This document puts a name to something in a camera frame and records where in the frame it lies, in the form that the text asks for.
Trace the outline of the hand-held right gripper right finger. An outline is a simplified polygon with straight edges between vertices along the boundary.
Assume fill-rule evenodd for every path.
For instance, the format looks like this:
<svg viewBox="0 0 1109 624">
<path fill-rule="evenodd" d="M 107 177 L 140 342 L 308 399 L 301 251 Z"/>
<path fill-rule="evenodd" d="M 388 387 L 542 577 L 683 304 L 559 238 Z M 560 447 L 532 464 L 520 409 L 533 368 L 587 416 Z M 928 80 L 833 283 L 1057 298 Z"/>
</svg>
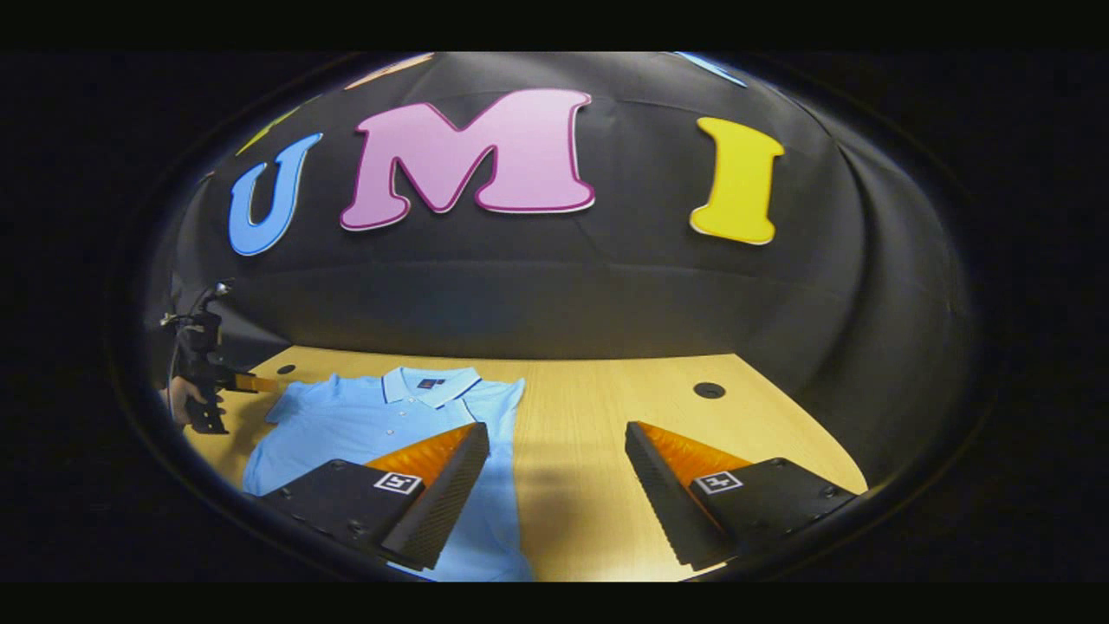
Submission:
<svg viewBox="0 0 1109 624">
<path fill-rule="evenodd" d="M 696 571 L 769 556 L 856 500 L 791 459 L 751 462 L 643 421 L 627 423 L 625 456 L 678 563 Z"/>
</svg>

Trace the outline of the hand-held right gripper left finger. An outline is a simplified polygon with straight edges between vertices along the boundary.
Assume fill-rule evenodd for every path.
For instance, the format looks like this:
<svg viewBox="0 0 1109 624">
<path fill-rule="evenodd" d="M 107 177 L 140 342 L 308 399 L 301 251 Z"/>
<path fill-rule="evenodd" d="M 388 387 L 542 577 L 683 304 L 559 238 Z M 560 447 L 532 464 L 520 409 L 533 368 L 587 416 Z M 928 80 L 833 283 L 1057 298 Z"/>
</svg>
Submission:
<svg viewBox="0 0 1109 624">
<path fill-rule="evenodd" d="M 363 466 L 329 459 L 261 501 L 363 556 L 424 571 L 438 564 L 488 456 L 487 426 L 475 422 Z"/>
</svg>

